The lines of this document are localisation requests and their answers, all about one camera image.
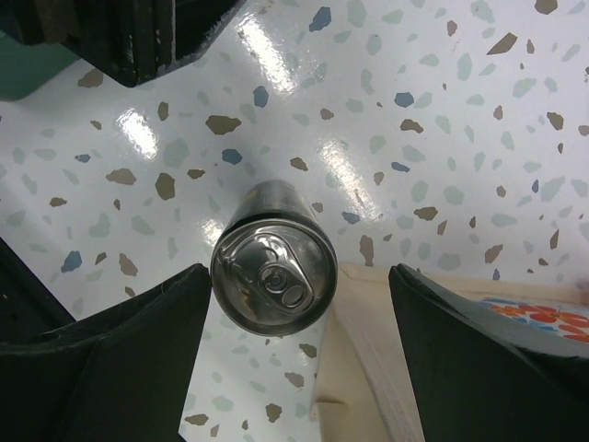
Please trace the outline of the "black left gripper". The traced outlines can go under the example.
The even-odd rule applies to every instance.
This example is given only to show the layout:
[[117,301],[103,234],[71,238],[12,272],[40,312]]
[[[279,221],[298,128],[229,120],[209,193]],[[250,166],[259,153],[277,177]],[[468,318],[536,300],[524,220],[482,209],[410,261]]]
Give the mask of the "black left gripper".
[[[76,1],[79,35],[64,46],[125,87],[199,60],[244,5],[239,0]],[[66,39],[68,1],[1,0],[1,30],[28,46]]]

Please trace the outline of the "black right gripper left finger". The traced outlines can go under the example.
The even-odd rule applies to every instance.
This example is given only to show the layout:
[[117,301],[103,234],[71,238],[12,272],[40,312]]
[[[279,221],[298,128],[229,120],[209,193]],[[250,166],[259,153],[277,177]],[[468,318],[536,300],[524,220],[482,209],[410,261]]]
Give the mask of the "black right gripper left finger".
[[1,345],[4,441],[179,441],[211,277],[193,264],[83,320]]

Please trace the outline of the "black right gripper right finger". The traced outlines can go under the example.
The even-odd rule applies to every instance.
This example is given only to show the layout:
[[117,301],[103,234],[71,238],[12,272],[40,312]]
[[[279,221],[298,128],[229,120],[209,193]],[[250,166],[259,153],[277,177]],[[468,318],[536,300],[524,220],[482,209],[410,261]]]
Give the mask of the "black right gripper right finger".
[[585,441],[588,346],[400,264],[391,300],[428,441]]

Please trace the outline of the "beige canvas bag orange handles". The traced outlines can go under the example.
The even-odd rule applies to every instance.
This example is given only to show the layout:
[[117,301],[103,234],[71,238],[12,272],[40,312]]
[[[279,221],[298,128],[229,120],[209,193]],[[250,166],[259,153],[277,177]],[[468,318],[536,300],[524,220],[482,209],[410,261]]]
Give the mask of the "beige canvas bag orange handles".
[[584,441],[588,295],[345,265],[311,415],[325,441]]

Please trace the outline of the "black gold drink can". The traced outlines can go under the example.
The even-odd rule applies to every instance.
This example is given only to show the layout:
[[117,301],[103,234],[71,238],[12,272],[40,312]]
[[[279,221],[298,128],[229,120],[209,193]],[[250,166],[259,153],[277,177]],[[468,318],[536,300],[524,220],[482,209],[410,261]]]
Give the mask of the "black gold drink can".
[[334,298],[335,250],[296,188],[266,180],[245,195],[216,241],[216,300],[237,326],[288,336],[317,322]]

